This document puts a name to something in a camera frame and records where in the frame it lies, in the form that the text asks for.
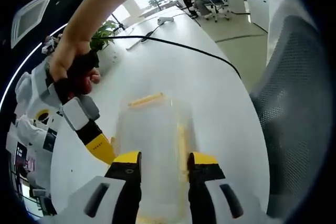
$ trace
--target green plant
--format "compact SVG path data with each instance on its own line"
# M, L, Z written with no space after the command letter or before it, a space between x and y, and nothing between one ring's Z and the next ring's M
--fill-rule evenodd
M106 21L93 35L90 48L92 51L98 52L109 44L109 41L113 42L113 39L98 39L103 37L114 36L113 30L117 27L117 24L113 21Z
M148 4L152 7L157 7L158 6L155 0L149 0Z

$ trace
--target black cable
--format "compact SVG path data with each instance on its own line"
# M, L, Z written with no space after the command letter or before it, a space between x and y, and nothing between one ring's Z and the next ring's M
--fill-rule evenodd
M186 13L186 12L184 12L184 13L180 13L180 14L176 14L176 15L172 16L172 18L173 18L173 17L176 17L176 16L180 16L180 15L187 15L187 16L189 16L189 18L193 19L192 16L190 16L190 15L189 15L188 13ZM164 24L164 23L158 25L157 27L155 27L154 30L152 30L152 31L150 31L149 33L147 33L147 34L145 35L146 38L143 38L143 39L141 40L141 42L145 42L145 41L146 41L149 37L151 37L152 34L153 34L153 33L154 33L160 26L162 26L163 24Z
M191 19L193 19L188 13L186 13L186 12L184 12L184 13L180 13L180 14L176 14L176 15L174 15L173 17L176 17L176 16L178 16L178 15L188 15ZM142 21L142 22L140 22L140 23L138 23L136 26L134 26L134 27L132 27L132 30L131 30L131 32L129 33L129 35L131 35L131 33L134 31L134 29L137 27L137 26L139 26L139 25L141 25L141 24L143 24L143 23L145 23L145 22L147 22L147 21L149 21L149 20L151 20L151 19L154 19L154 18L157 18L158 16L155 16L155 17L152 17L152 18L149 18L149 19L146 19L146 20L144 20L144 21ZM160 26L157 26L154 30L153 30L153 32L155 32L158 28L159 28Z
M195 21L200 27L200 23L196 20L196 18L193 18L193 16L191 16L189 13L187 13L185 10L181 9L186 15L188 15L193 21Z
M213 57L213 58L216 58L218 60L221 60L221 61L225 62L226 64L230 65L236 71L236 73L238 74L238 76L241 78L241 76L239 74L239 71L229 61L227 61L227 60L225 60L225 59L223 59L223 58L221 58L219 56L212 55L212 54L210 54L208 52L202 51L200 49L193 48L193 47L186 46L186 45L179 44L179 43L175 43L175 42L172 42L172 41L169 41L169 40L157 39L157 38L146 37L146 36L139 36L139 35L132 35L132 36L112 36L112 37L101 37L101 38L92 38L92 39L145 39L145 40L149 39L149 40L154 40L154 41L158 41L158 42L162 42L162 43L167 43L167 44L170 44L170 45L173 45L173 46L183 47L183 48L186 48L186 49L189 49L189 50L200 52L202 54L208 55L210 57Z

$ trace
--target yellow band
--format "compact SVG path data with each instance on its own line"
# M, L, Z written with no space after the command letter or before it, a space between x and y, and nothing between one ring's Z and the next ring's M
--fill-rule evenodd
M50 113L48 109L40 110L39 112L36 113L35 119L38 120L38 118L44 114L44 113Z
M134 163L136 164L138 161L138 153L139 151L136 152L128 152L122 155L119 155L114 159L114 163Z
M108 165L111 165L115 159L113 146L103 134L99 134L96 138L94 138L86 145L86 148L93 156Z
M199 152L193 152L195 165L209 165L209 164L218 164L215 157L206 155Z
M155 99L163 97L163 96L164 96L164 94L162 92L161 93L157 93L157 94L152 94L152 95L149 95L147 97L138 99L138 100L136 100L134 102L131 102L131 103L128 104L128 106L137 106L137 105L140 105L142 103L150 102L152 100L155 100Z

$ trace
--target potted plant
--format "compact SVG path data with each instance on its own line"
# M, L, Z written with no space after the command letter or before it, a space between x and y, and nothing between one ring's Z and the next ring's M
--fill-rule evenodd
M90 48L94 52L103 50L108 46L109 41L113 42L113 39L97 39L103 37L114 36L113 30L117 27L116 23L113 21L106 21L93 35L90 42Z
M96 66L103 77L107 72L109 72L117 62L119 58L118 46L111 45L109 42L113 42L113 39L98 39L103 37L114 36L113 30L118 25L113 21L106 21L94 34L90 42L90 48L92 51L96 52L99 59L99 64Z
M155 0L149 0L149 1L148 1L148 4L149 4L149 6L152 6L152 7L154 7L154 8L158 6L158 4L156 3Z

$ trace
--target white wall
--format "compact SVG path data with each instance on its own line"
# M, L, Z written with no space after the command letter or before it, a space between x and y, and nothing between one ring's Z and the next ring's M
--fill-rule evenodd
M316 27L301 0L268 0L268 4L270 23L268 30L267 64L273 54L287 16L299 16L313 27Z
M139 18L139 16L142 14L142 11L138 7L135 0L127 0L123 3L123 6L130 14L130 17L122 21L124 25L130 26L138 22L139 20L143 19L143 18Z

